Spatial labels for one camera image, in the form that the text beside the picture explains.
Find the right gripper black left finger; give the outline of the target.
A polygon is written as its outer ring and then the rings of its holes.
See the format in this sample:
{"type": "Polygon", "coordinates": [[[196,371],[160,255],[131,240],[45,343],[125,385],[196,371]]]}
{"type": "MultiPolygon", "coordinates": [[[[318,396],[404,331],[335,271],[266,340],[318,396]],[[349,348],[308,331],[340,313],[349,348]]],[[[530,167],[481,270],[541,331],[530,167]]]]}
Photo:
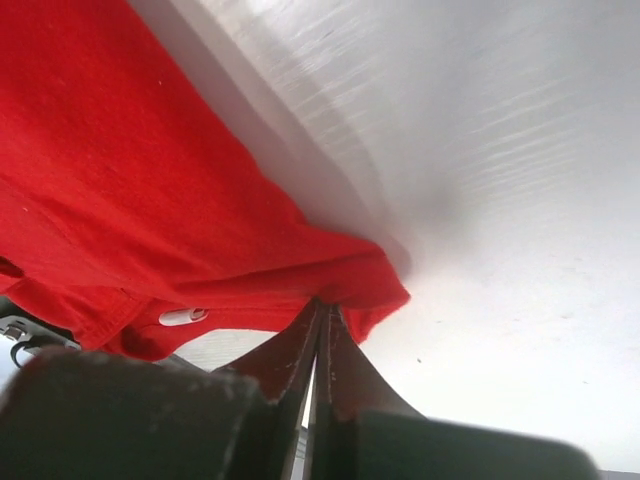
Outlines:
{"type": "Polygon", "coordinates": [[[1,394],[5,479],[287,479],[320,307],[213,372],[50,346],[1,394]]]}

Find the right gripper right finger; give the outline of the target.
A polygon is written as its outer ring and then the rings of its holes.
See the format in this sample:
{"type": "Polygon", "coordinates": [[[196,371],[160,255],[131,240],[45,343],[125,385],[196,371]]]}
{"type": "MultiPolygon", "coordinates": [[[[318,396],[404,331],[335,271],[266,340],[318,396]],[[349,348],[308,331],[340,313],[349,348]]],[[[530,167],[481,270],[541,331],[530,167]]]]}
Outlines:
{"type": "Polygon", "coordinates": [[[599,478],[569,444],[428,419],[364,355],[339,307],[316,308],[308,478],[599,478]]]}

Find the red t shirt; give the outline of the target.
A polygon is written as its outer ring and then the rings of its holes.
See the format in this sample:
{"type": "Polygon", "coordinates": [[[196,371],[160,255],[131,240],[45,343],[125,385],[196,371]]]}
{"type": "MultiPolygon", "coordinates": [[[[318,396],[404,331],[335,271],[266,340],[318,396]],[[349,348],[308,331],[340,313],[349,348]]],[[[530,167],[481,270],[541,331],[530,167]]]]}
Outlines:
{"type": "Polygon", "coordinates": [[[262,175],[123,1],[1,5],[1,293],[147,361],[312,298],[362,341],[409,300],[379,246],[262,175]]]}

